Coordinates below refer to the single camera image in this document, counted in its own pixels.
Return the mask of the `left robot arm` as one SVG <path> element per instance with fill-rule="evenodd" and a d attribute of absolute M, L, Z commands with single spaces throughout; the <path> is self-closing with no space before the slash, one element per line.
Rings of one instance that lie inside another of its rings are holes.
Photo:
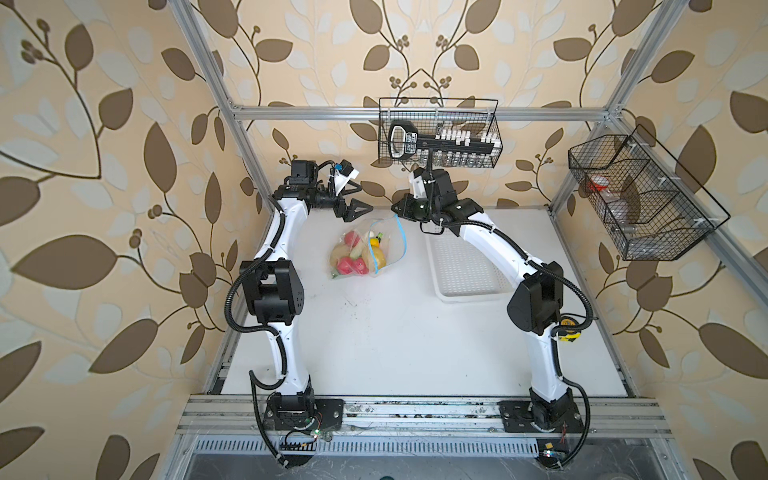
<path fill-rule="evenodd" d="M 372 207 L 345 197 L 358 193 L 358 171 L 347 160 L 291 162 L 290 174 L 268 197 L 275 209 L 267 239 L 250 261 L 241 263 L 224 304 L 224 317 L 231 330 L 270 335 L 276 381 L 258 380 L 253 372 L 250 383 L 255 390 L 270 394 L 268 408 L 278 415 L 288 412 L 312 416 L 315 410 L 310 375 L 300 359 L 294 332 L 295 319 L 304 307 L 306 296 L 292 262 L 292 249 L 303 224 L 313 209 L 329 209 L 335 217 L 352 222 L 369 213 Z"/>

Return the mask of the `small red apple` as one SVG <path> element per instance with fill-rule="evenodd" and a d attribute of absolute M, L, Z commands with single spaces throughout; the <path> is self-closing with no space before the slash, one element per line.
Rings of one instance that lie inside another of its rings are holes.
<path fill-rule="evenodd" d="M 354 248 L 361 241 L 361 237 L 356 231 L 349 231 L 345 233 L 343 241 L 349 248 Z"/>

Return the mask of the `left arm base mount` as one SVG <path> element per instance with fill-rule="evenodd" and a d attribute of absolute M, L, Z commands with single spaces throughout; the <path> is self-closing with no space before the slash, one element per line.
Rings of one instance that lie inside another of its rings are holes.
<path fill-rule="evenodd" d="M 274 395 L 267 400 L 263 422 L 277 431 L 334 431 L 342 425 L 344 406 L 340 398 Z"/>

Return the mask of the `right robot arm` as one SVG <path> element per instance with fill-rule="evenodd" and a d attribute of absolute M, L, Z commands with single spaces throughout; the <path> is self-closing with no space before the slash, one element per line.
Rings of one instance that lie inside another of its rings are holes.
<path fill-rule="evenodd" d="M 550 429 L 575 405 L 576 384 L 562 373 L 557 342 L 591 326 L 594 311 L 588 297 L 565 277 L 561 265 L 528 253 L 477 202 L 460 199 L 448 172 L 434 167 L 432 153 L 424 168 L 411 173 L 410 184 L 411 192 L 392 211 L 419 225 L 437 226 L 437 234 L 451 231 L 482 253 L 513 287 L 506 311 L 527 335 L 531 417 L 540 429 Z"/>

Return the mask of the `clear zip top bag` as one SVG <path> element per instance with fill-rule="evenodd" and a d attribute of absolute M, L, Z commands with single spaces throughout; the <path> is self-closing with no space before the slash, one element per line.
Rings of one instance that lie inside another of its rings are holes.
<path fill-rule="evenodd" d="M 350 275 L 340 275 L 336 271 L 336 268 L 332 268 L 329 265 L 328 260 L 330 277 L 333 279 L 361 276 L 380 276 L 384 271 L 391 269 L 397 262 L 403 260 L 407 254 L 408 240 L 406 232 L 403 227 L 402 219 L 396 214 L 392 214 L 383 218 L 356 221 L 349 230 L 345 231 L 339 237 L 334 247 L 337 244 L 344 244 L 343 237 L 345 233 L 349 231 L 356 231 L 360 235 L 361 240 L 366 240 L 368 242 L 367 249 L 362 253 L 360 258 L 366 262 L 369 268 L 369 273 L 367 275 L 359 275 L 354 272 Z M 375 272 L 371 269 L 370 262 L 372 245 L 379 246 L 386 255 L 387 265 L 378 272 Z"/>

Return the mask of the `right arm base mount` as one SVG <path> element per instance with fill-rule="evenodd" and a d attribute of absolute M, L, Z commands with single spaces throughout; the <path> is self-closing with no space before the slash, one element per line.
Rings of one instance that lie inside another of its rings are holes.
<path fill-rule="evenodd" d="M 498 409 L 507 433 L 576 434 L 585 429 L 586 414 L 576 402 L 561 398 L 553 402 L 544 400 L 503 400 Z"/>

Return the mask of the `white green cucumber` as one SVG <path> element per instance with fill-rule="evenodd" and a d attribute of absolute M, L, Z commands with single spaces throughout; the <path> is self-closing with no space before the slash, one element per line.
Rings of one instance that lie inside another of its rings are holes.
<path fill-rule="evenodd" d="M 352 248 L 349 257 L 352 260 L 356 260 L 362 256 L 362 253 L 367 249 L 368 242 L 366 240 L 359 240 Z"/>

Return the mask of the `yellow potato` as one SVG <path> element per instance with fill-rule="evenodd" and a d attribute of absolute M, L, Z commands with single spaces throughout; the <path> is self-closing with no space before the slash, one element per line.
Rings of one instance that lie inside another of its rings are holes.
<path fill-rule="evenodd" d="M 386 255 L 379 246 L 375 246 L 375 245 L 371 246 L 370 264 L 371 264 L 371 269 L 375 272 L 378 272 L 379 270 L 381 270 L 387 265 Z"/>
<path fill-rule="evenodd" d="M 337 244 L 331 251 L 329 265 L 336 268 L 342 258 L 348 257 L 350 248 L 345 244 Z"/>

